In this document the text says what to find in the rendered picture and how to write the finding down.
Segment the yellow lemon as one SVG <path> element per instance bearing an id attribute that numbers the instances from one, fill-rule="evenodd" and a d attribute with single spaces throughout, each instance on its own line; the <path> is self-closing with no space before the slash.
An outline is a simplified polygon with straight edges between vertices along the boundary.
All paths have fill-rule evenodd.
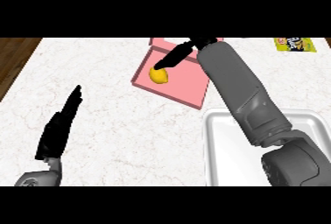
<path id="1" fill-rule="evenodd" d="M 169 74 L 164 68 L 155 69 L 154 67 L 149 69 L 149 78 L 157 84 L 164 84 L 169 82 Z"/>

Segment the white tray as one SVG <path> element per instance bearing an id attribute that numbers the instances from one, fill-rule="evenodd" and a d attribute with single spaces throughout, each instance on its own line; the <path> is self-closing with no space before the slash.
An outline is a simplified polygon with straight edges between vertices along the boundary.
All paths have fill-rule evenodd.
<path id="1" fill-rule="evenodd" d="M 282 109 L 284 115 L 315 141 L 331 160 L 331 126 L 324 117 L 308 109 Z M 206 180 L 209 186 L 269 186 L 262 156 L 276 150 L 254 147 L 226 108 L 211 108 L 203 117 Z"/>

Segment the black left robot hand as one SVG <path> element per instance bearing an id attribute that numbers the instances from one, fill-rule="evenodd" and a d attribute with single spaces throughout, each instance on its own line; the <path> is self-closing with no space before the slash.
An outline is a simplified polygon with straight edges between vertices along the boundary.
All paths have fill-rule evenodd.
<path id="1" fill-rule="evenodd" d="M 67 148 L 71 124 L 81 102 L 81 86 L 77 86 L 67 98 L 62 110 L 53 114 L 46 124 L 37 145 L 36 160 L 61 158 Z"/>

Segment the yellow snack packet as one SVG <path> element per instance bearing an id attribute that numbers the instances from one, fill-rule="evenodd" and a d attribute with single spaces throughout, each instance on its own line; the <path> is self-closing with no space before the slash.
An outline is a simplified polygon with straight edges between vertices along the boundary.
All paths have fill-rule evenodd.
<path id="1" fill-rule="evenodd" d="M 316 47 L 310 38 L 275 38 L 278 51 L 287 52 L 316 52 Z"/>

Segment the pink cardboard box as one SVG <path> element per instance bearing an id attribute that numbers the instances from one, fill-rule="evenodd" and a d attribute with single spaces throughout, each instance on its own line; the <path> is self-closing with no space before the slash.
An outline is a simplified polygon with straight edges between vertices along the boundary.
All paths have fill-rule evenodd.
<path id="1" fill-rule="evenodd" d="M 197 60 L 197 50 L 192 50 L 189 56 L 176 67 L 166 68 L 169 74 L 167 83 L 157 84 L 151 80 L 151 68 L 175 46 L 164 38 L 149 39 L 149 51 L 130 82 L 135 87 L 145 89 L 155 95 L 175 100 L 195 109 L 201 109 L 210 79 Z"/>

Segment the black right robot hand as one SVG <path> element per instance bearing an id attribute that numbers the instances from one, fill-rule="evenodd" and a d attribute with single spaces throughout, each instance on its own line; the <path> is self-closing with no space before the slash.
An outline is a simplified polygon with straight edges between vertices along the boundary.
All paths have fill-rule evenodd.
<path id="1" fill-rule="evenodd" d="M 201 50 L 209 44 L 217 42 L 217 38 L 191 38 L 189 41 L 176 45 L 164 58 L 158 61 L 154 66 L 155 70 L 160 70 L 166 67 L 176 67 L 177 64 L 185 60 L 185 58 L 192 53 L 192 48 L 197 47 Z"/>

